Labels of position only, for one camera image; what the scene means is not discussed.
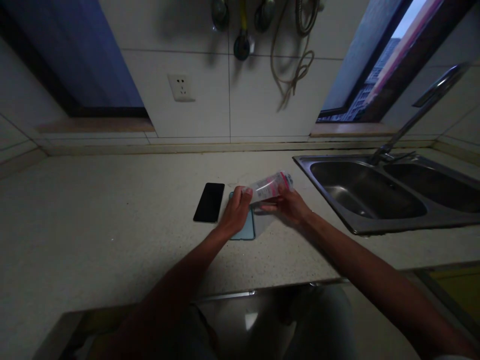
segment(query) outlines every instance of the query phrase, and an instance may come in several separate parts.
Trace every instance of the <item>speckled countertop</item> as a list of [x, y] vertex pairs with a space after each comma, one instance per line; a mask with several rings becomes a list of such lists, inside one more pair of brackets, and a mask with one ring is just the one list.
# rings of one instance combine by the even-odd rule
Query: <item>speckled countertop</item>
[[[225, 206], [236, 185], [284, 169], [312, 210], [397, 269], [480, 261], [480, 226], [353, 236], [292, 160], [366, 152], [59, 156], [0, 181], [0, 358], [31, 358], [64, 312], [140, 301], [213, 228], [192, 221], [207, 182], [226, 184]], [[418, 152], [480, 179], [474, 165]], [[338, 277], [299, 233], [275, 221], [254, 241], [230, 241], [199, 296]]]

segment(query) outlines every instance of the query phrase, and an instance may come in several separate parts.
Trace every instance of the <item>sky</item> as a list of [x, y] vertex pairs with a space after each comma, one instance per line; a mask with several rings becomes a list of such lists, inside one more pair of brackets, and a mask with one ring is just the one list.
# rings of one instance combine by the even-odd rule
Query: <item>sky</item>
[[406, 11], [405, 15], [401, 19], [400, 23], [395, 29], [395, 32], [391, 36], [392, 38], [403, 38], [407, 32], [409, 26], [414, 21], [415, 17], [419, 13], [422, 6], [427, 0], [413, 0], [410, 4], [410, 7]]

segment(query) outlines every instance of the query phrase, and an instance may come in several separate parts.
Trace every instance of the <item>left hand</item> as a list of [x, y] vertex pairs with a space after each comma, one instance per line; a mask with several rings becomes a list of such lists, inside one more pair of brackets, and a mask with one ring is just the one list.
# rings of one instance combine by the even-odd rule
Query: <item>left hand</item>
[[238, 233], [247, 221], [247, 215], [250, 211], [250, 201], [252, 200], [252, 189], [247, 189], [242, 193], [243, 186], [237, 186], [233, 191], [233, 196], [228, 201], [225, 211], [216, 227], [222, 236], [230, 239]]

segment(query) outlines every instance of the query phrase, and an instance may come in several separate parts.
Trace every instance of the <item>power socket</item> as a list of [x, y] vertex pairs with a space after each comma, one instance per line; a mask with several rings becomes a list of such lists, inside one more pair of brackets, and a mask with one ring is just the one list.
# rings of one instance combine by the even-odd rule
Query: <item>power socket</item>
[[192, 79], [186, 73], [168, 74], [171, 94], [177, 102], [194, 102], [192, 94]]

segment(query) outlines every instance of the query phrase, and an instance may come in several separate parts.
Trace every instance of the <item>black smartphone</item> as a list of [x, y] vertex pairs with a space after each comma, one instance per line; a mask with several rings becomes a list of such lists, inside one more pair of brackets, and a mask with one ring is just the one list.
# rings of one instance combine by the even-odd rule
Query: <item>black smartphone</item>
[[201, 223], [216, 223], [218, 221], [224, 188], [225, 184], [214, 182], [205, 184], [193, 221]]

